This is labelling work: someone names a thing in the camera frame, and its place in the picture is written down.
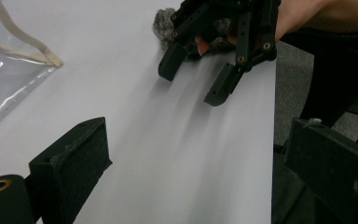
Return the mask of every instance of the plastic bag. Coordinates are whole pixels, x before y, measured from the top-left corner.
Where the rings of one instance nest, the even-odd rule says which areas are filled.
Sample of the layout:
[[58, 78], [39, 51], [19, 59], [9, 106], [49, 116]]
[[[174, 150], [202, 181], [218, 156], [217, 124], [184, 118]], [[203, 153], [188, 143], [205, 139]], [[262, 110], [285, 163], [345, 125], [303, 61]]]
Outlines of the plastic bag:
[[0, 120], [60, 66], [54, 53], [13, 23], [0, 2]]

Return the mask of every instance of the screw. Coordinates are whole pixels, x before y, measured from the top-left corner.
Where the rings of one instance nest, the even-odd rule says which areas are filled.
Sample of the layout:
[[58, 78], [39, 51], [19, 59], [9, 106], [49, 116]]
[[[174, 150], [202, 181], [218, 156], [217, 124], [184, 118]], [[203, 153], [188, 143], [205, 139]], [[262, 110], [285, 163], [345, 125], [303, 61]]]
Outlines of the screw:
[[243, 56], [238, 57], [238, 62], [239, 63], [245, 62], [245, 57], [243, 57]]
[[265, 43], [263, 46], [263, 49], [269, 49], [271, 48], [271, 44], [270, 43]]

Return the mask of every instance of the white table surface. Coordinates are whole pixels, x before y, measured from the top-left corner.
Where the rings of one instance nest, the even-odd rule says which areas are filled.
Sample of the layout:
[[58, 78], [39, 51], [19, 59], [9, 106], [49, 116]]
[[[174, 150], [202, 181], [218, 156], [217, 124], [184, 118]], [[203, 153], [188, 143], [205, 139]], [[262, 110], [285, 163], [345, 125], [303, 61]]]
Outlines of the white table surface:
[[110, 166], [75, 223], [270, 223], [275, 62], [218, 107], [203, 97], [232, 53], [184, 63], [173, 83], [152, 23], [180, 0], [10, 0], [14, 22], [61, 57], [0, 122], [0, 175], [73, 126], [106, 117]]

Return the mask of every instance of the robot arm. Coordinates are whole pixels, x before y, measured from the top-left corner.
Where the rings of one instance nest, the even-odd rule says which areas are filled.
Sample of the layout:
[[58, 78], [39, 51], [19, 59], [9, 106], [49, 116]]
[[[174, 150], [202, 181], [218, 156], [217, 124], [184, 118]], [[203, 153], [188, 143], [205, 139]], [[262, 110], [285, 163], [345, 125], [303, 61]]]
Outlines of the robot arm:
[[221, 105], [234, 92], [243, 73], [276, 58], [274, 36], [279, 1], [185, 0], [171, 16], [174, 42], [158, 66], [159, 75], [172, 81], [187, 55], [185, 45], [196, 35], [213, 41], [219, 36], [213, 23], [230, 19], [238, 27], [236, 64], [228, 63], [223, 68], [204, 100], [209, 105]]

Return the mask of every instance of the gray carpet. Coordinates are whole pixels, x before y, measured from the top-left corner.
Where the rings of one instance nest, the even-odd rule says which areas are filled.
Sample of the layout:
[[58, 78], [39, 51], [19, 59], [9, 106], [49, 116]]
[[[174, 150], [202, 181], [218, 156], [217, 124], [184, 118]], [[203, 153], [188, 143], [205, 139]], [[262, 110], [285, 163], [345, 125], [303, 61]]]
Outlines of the gray carpet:
[[[283, 42], [278, 43], [275, 96], [274, 144], [282, 145], [289, 136], [292, 118], [305, 104], [312, 77], [313, 56]], [[352, 140], [358, 138], [358, 116], [346, 113], [333, 127]]]

